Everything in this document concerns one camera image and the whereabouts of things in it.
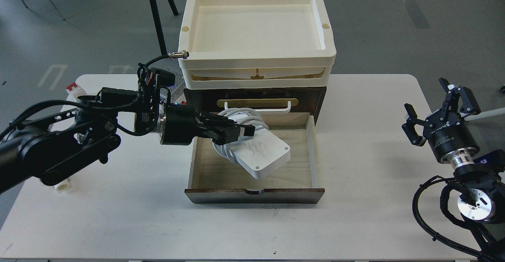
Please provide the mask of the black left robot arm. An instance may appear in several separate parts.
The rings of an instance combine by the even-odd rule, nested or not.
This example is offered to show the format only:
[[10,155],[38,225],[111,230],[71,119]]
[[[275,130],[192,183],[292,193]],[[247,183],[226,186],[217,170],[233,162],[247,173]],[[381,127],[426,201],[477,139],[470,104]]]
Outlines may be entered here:
[[161,89],[173,85],[175,75],[150,66],[188,57],[187,51],[172,52],[138,64],[136,91],[104,87],[75,102],[49,100],[30,106],[1,132],[1,192],[31,177],[56,186],[94,161],[107,163],[109,153],[121,144],[117,131],[136,137],[155,132],[162,145],[181,146],[195,137],[222,146],[253,136],[253,125],[161,98]]

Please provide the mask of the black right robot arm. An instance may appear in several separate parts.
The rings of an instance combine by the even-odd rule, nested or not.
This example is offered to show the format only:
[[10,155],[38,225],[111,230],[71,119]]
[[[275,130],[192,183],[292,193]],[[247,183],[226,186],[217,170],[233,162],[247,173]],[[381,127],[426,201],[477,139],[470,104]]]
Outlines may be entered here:
[[[505,198],[504,150],[494,150],[476,158],[480,148],[466,127],[468,120],[481,113],[471,89],[439,79],[445,91],[440,109],[424,120],[406,103],[406,122],[402,125],[409,142],[415,146],[429,143],[440,164],[453,167],[453,177],[433,176],[421,184],[412,200],[412,211],[419,226],[433,241],[474,256],[480,262],[503,262],[504,239],[494,237],[486,224],[504,225]],[[429,226],[419,211],[422,192],[436,183],[445,185],[440,194],[440,210],[454,225],[469,230],[480,250],[441,235]]]

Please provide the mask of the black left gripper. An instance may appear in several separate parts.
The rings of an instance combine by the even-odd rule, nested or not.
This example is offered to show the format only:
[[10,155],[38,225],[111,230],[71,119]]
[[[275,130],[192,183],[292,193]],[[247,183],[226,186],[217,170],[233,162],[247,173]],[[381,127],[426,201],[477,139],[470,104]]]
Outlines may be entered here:
[[159,117],[157,133],[162,145],[189,145],[193,138],[210,138],[222,146],[236,142],[240,137],[252,137],[254,125],[239,125],[224,115],[196,111],[187,104],[165,103]]

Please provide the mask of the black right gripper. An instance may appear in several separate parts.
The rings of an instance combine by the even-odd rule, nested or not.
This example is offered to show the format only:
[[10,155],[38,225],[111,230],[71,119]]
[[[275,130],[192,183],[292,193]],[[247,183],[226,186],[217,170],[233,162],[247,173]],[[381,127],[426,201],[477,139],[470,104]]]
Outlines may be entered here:
[[446,97],[439,112],[434,112],[426,118],[432,126],[424,127],[424,137],[415,130],[415,125],[424,126],[425,122],[419,120],[414,107],[405,103],[406,122],[402,129],[409,142],[415,146],[429,143],[436,160],[441,164],[449,163],[447,154],[464,150],[470,156],[480,151],[474,137],[462,122],[470,115],[478,115],[481,109],[471,89],[466,86],[451,85],[448,80],[438,79],[446,92]]

